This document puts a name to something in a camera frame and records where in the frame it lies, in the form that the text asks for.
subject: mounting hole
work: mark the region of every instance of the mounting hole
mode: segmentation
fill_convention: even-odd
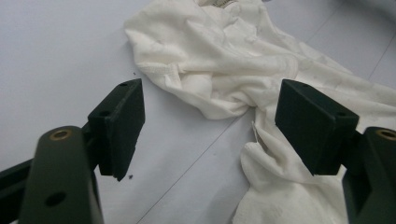
[[[64,140],[65,138],[68,138],[71,134],[72,134],[72,131],[70,131],[68,129],[62,129],[62,130],[56,131],[55,133],[52,133],[49,136],[49,139],[52,141],[60,141],[60,140]]]
[[[106,117],[110,115],[110,111],[102,111],[99,113],[100,116]]]
[[[396,133],[386,130],[386,129],[381,129],[376,131],[376,134],[378,134],[379,136],[386,138],[390,141],[396,141]]]
[[[339,117],[345,117],[347,114],[346,113],[344,113],[344,112],[338,112],[337,113],[337,116],[339,116]]]
[[[48,207],[56,206],[62,203],[65,198],[66,198],[66,193],[64,193],[63,191],[53,193],[46,199],[46,206]]]

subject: crumpled white fabric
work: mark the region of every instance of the crumpled white fabric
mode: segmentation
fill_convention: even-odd
[[[370,83],[278,30],[261,0],[155,0],[125,22],[137,67],[165,91],[226,119],[256,107],[258,141],[241,162],[250,189],[233,223],[347,223],[338,176],[312,176],[275,112],[283,78],[314,86],[361,116],[396,129],[396,91]]]

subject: white cloth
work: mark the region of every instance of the white cloth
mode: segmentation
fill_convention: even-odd
[[[338,176],[312,176],[275,126],[282,78],[314,86],[361,116],[396,129],[396,91],[354,77],[278,30],[261,0],[155,0],[125,22],[137,67],[208,119],[256,106],[258,141],[241,153],[250,189],[233,223],[347,223]]]

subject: white table surface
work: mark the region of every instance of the white table surface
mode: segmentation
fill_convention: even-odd
[[[148,3],[0,1],[0,170],[31,159],[46,131],[82,127],[117,84],[142,78],[147,119],[127,174],[134,177],[97,172],[105,222],[230,223],[248,190],[239,153],[254,141],[254,111],[207,120],[135,68],[122,25]],[[396,88],[394,21],[347,0],[265,4],[287,33]]]

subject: white surface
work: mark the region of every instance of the white surface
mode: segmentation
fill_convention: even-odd
[[[229,222],[248,186],[235,166],[238,153],[220,155],[225,155],[228,138],[235,138],[235,150],[246,143],[250,127],[240,120],[249,115],[234,123],[233,119],[206,120],[135,70],[122,24],[147,3],[0,2],[0,170],[30,159],[42,133],[63,125],[82,126],[117,84],[142,77],[147,122],[128,173],[134,178],[118,183],[98,176],[106,223]],[[341,0],[266,4],[279,28],[309,41],[359,76],[396,88],[396,29],[376,12]],[[296,26],[306,33],[296,32]],[[356,33],[351,29],[362,26]],[[236,139],[235,133],[244,135]],[[205,175],[214,154],[215,159],[224,159],[224,167]],[[230,179],[213,181],[216,176]],[[195,192],[202,194],[199,187],[206,188],[205,197],[196,196]],[[227,206],[211,202],[210,194],[216,192],[230,192],[233,199]],[[194,213],[197,197],[202,199],[197,206],[202,207]],[[183,207],[186,199],[188,206]],[[183,219],[186,211],[191,220]]]

